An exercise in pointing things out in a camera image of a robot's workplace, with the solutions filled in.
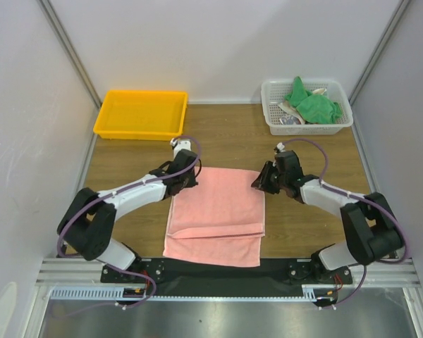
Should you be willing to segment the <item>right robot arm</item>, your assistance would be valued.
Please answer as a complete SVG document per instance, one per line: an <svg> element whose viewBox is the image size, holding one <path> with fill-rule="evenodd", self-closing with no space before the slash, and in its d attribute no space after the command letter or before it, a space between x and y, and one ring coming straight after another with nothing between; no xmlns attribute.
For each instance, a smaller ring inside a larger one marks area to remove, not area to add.
<svg viewBox="0 0 423 338"><path fill-rule="evenodd" d="M273 161L264 164L251 186L269 194L285 192L291 199L320 208L342 222L344 242L313 253L308 272L299 273L295 280L325 283L351 265L388 264L388 255L406 247L383 194L354 194L328 185L316 175L306 175L294 151L278 152Z"/></svg>

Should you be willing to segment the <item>pink towel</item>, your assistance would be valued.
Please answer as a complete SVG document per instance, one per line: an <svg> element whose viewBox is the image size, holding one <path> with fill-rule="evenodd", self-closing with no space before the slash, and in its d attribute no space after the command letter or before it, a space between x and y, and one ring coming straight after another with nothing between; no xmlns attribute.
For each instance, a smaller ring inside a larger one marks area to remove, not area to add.
<svg viewBox="0 0 423 338"><path fill-rule="evenodd" d="M196 187L173 197L163 255L191 263L254 268L265 235L265 195L253 170L204 167Z"/></svg>

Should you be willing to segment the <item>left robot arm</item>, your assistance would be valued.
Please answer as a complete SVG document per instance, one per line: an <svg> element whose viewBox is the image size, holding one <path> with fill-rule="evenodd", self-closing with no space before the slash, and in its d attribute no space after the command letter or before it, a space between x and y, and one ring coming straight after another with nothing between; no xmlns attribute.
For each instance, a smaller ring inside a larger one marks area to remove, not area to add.
<svg viewBox="0 0 423 338"><path fill-rule="evenodd" d="M59 244L66 242L86 261L113 266L123 280L135 281L141 273L140 258L130 247L112 238L115 222L143 206L195 187L197 161L195 152L181 149L172 161L130 184L100 192L81 189L59 223Z"/></svg>

